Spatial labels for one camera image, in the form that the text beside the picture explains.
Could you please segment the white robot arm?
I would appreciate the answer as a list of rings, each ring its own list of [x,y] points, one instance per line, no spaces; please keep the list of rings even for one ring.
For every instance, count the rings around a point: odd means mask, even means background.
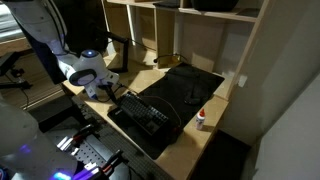
[[[52,0],[2,0],[11,14],[35,40],[46,44],[57,64],[74,86],[85,88],[90,98],[96,97],[100,85],[112,86],[119,75],[106,68],[102,55],[85,50],[80,56],[69,51],[65,41],[67,28]],[[28,112],[0,100],[0,163],[21,180],[52,180],[58,173],[76,174],[79,163],[61,151],[39,129]]]

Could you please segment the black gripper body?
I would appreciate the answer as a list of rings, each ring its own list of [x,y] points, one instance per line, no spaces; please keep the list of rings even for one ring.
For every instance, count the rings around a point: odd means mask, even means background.
[[[98,99],[99,102],[106,103],[109,100],[111,100],[114,104],[117,104],[117,99],[116,99],[116,96],[115,96],[111,86],[109,86],[109,85],[99,85],[98,88],[104,90],[107,93],[108,97],[109,97],[107,100],[99,100]]]

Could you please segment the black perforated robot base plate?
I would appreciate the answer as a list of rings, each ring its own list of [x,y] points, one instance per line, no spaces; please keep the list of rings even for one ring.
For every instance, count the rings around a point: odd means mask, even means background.
[[[59,150],[74,157],[81,166],[73,177],[57,173],[56,180],[133,180],[134,175],[123,156],[112,173],[104,173],[102,166],[115,152],[108,150],[93,133],[81,143],[73,144],[72,136],[78,131],[75,128],[54,128],[46,132]]]

